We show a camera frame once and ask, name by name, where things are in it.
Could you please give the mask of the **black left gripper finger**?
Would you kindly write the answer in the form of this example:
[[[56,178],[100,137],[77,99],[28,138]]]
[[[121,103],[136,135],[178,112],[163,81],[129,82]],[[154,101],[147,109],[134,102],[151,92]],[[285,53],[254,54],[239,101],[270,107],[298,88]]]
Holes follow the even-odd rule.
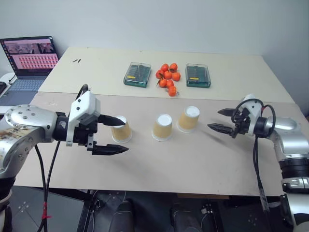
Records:
[[[94,145],[92,148],[92,155],[112,156],[128,151],[129,148],[121,145],[107,144],[105,146]]]
[[[124,126],[126,124],[125,122],[116,117],[107,115],[100,115],[98,117],[98,123],[101,123],[105,126]]]

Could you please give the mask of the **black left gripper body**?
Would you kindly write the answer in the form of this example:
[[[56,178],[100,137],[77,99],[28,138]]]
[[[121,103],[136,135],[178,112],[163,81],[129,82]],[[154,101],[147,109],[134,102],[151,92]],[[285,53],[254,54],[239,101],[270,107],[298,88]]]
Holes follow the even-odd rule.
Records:
[[[74,129],[73,143],[85,146],[88,151],[98,151],[99,146],[94,140],[94,134],[98,132],[98,120],[94,119],[87,125],[79,124]]]

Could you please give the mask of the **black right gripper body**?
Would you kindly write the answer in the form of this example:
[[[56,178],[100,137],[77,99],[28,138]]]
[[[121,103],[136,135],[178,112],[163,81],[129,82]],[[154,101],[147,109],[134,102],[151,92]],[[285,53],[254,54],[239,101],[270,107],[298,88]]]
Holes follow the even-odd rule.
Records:
[[[235,138],[238,134],[246,134],[249,130],[250,118],[249,118],[249,110],[246,108],[242,111],[235,111],[234,115],[231,117],[232,122],[235,124],[235,127],[231,133],[231,137]]]

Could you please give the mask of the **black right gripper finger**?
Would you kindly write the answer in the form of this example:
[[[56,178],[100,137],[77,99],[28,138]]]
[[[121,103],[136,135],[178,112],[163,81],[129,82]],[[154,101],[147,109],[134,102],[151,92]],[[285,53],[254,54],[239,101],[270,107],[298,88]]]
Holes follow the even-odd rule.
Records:
[[[224,115],[224,116],[227,116],[227,117],[232,117],[234,115],[235,111],[236,110],[233,109],[233,108],[225,108],[225,109],[219,110],[217,113]]]
[[[218,124],[218,123],[210,123],[210,124],[207,124],[207,126],[216,132],[228,134],[228,135],[231,135],[233,131],[231,127],[225,126],[223,124]]]

